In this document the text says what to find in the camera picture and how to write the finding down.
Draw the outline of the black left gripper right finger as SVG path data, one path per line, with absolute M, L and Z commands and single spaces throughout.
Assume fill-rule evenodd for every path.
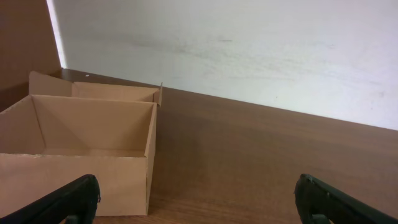
M 295 204 L 303 224 L 397 224 L 397 219 L 309 174 L 296 183 Z

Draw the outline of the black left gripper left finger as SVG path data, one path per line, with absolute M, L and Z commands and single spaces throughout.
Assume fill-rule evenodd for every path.
M 86 174 L 18 211 L 2 217 L 1 223 L 92 224 L 100 200 L 97 178 L 93 174 Z

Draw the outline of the brown cardboard box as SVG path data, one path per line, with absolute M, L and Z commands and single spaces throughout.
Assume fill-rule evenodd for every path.
M 1 113 L 1 215 L 85 175 L 99 216 L 147 215 L 162 88 L 70 82 L 31 72 Z

